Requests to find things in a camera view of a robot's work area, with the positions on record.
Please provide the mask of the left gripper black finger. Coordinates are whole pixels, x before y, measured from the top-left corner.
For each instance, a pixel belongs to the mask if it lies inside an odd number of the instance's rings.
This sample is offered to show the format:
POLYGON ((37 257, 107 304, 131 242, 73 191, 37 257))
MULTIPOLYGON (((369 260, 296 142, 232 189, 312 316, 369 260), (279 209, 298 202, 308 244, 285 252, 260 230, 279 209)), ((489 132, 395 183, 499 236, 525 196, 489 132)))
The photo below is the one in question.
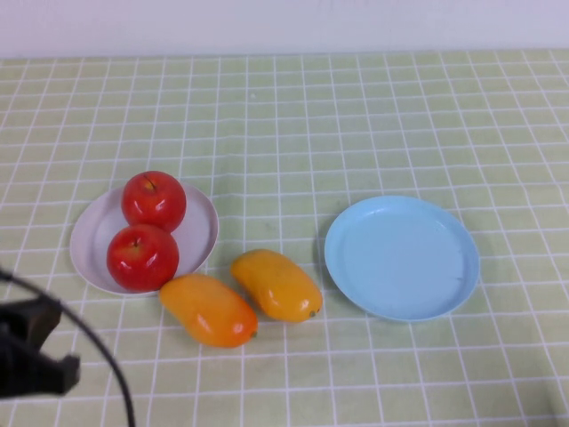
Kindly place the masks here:
POLYGON ((77 355, 68 354, 56 363, 56 393, 65 395, 80 381, 81 362, 77 355))

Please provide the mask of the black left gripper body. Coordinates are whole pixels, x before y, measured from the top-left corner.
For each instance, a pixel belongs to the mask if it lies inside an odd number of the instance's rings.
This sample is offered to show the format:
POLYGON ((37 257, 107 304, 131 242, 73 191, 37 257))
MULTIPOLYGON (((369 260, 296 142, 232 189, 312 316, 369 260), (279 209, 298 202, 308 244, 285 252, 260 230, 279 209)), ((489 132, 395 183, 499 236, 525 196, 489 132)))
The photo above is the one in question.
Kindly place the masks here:
POLYGON ((59 363, 37 350, 1 341, 1 397, 60 394, 59 363))

